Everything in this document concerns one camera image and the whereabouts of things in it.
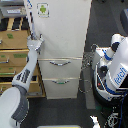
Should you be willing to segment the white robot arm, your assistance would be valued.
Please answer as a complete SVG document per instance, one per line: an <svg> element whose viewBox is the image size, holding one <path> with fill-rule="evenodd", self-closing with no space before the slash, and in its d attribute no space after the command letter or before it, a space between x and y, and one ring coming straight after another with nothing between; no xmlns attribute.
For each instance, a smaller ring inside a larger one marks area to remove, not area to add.
<svg viewBox="0 0 128 128"><path fill-rule="evenodd" d="M20 73L13 77L12 86L0 96L0 128L20 128L21 122L27 116L29 102L26 93L29 90L43 42L42 35L37 37L32 34L27 38L29 48L27 64Z"/></svg>

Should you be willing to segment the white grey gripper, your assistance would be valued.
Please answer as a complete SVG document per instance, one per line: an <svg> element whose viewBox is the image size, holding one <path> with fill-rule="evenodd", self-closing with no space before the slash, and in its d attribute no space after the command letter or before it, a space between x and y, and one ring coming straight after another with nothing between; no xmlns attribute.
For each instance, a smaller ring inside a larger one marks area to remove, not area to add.
<svg viewBox="0 0 128 128"><path fill-rule="evenodd" d="M28 49L34 49L37 53L41 51L42 43L44 39L42 36L40 37L33 37L32 35L27 37L27 47Z"/></svg>

